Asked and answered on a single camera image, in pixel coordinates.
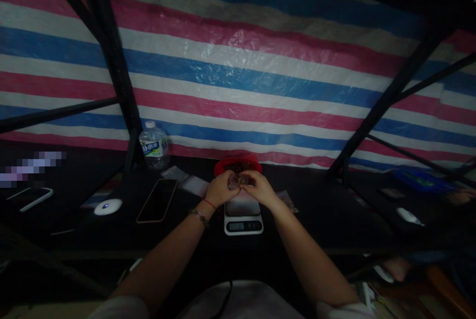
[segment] wooden chair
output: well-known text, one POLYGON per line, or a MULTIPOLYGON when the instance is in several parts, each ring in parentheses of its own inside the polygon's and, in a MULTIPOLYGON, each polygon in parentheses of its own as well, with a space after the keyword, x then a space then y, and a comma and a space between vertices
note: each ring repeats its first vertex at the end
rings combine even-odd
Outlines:
POLYGON ((410 300, 428 319, 435 319, 435 316, 419 299, 422 295, 432 295, 438 299, 455 318, 476 319, 474 309, 438 266, 427 267, 425 274, 426 281, 381 287, 378 293, 382 297, 410 300))

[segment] digital kitchen scale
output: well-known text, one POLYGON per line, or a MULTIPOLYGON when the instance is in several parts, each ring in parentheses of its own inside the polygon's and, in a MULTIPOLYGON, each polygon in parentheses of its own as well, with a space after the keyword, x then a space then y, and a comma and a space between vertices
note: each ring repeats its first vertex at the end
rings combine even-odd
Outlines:
POLYGON ((228 236, 263 233, 259 203, 244 190, 225 203, 225 233, 228 236))

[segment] bracelet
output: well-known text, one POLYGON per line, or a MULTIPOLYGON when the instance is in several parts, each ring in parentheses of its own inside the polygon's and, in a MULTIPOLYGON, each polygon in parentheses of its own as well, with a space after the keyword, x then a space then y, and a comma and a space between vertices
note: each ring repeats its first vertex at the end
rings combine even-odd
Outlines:
POLYGON ((202 221, 203 226, 205 226, 205 228, 208 228, 208 226, 210 226, 209 223, 208 223, 208 220, 205 218, 205 216, 202 216, 201 211, 197 211, 195 209, 190 209, 190 211, 188 213, 189 214, 194 214, 195 217, 198 217, 200 219, 200 221, 202 221))
POLYGON ((202 199, 204 202, 210 204, 215 210, 217 209, 217 207, 215 205, 213 205, 211 202, 209 202, 208 200, 206 200, 205 198, 202 199))

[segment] blue container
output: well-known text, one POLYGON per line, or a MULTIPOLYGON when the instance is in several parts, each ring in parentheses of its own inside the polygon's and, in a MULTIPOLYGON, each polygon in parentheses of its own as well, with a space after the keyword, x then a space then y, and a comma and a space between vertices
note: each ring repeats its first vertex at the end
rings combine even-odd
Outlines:
POLYGON ((421 170, 397 169, 392 171, 391 174, 419 192, 444 194, 457 189, 443 179, 421 170))

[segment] black metal frame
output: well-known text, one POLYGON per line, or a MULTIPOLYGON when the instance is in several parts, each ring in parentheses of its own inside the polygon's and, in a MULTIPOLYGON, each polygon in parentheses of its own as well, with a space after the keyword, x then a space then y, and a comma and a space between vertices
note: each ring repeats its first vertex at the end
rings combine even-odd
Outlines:
MULTIPOLYGON (((127 176, 130 174, 133 168, 134 161, 137 163, 144 163, 144 157, 138 142, 138 135, 140 132, 142 132, 142 124, 140 121, 139 111, 135 101, 129 72, 127 70, 127 64, 125 61, 111 2, 110 0, 87 0, 89 8, 87 8, 81 0, 67 0, 67 2, 71 5, 86 27, 91 31, 93 36, 98 40, 106 60, 107 68, 109 70, 109 74, 116 92, 116 97, 2 120, 0 121, 0 133, 13 131, 23 127, 32 126, 35 124, 78 114, 84 111, 119 103, 130 136, 124 167, 124 175, 127 176)), ((422 40, 413 54, 407 59, 405 65, 402 67, 398 75, 395 77, 387 90, 382 94, 375 106, 370 110, 368 116, 362 122, 361 126, 349 139, 344 149, 327 171, 327 176, 329 178, 336 177, 339 171, 343 169, 343 185, 345 187, 348 186, 349 159, 361 142, 366 137, 368 137, 376 142, 379 142, 380 144, 383 144, 397 152, 406 155, 407 157, 417 160, 428 167, 446 174, 448 178, 452 180, 459 180, 464 184, 475 187, 476 183, 464 177, 465 172, 468 169, 474 168, 474 165, 470 166, 469 168, 463 167, 457 171, 450 171, 369 134, 380 118, 384 115, 384 113, 391 107, 391 105, 476 61, 476 55, 471 54, 468 57, 456 62, 455 64, 413 86, 412 88, 404 91, 405 87, 411 81, 412 77, 415 75, 421 65, 428 59, 428 57, 433 53, 438 45, 454 31, 454 29, 454 26, 447 24, 434 26, 431 25, 429 27, 429 31, 425 38, 422 40)), ((458 221, 455 221, 454 218, 463 218, 464 216, 467 217, 467 213, 459 211, 452 217, 452 224, 458 223, 458 221)), ((12 253, 14 259, 35 260, 43 266, 54 268, 60 271, 61 273, 69 276, 78 283, 102 296, 106 296, 110 289, 104 288, 102 285, 84 276, 77 270, 65 266, 61 261, 68 259, 69 257, 72 259, 118 259, 134 258, 137 255, 144 254, 143 251, 128 251, 127 253, 120 251, 114 253, 110 253, 108 251, 85 251, 82 256, 80 256, 77 252, 73 252, 68 257, 68 253, 48 254, 23 236, 18 235, 11 229, 1 224, 0 235, 2 236, 2 240, 6 239, 11 243, 22 246, 23 249, 21 253, 12 253)), ((431 237, 431 233, 428 230, 425 231, 423 229, 418 234, 417 239, 412 241, 412 248, 417 248, 429 237, 431 237)), ((377 259, 372 257, 369 259, 369 265, 372 266, 374 263, 380 262, 382 259, 383 257, 378 257, 377 259)))

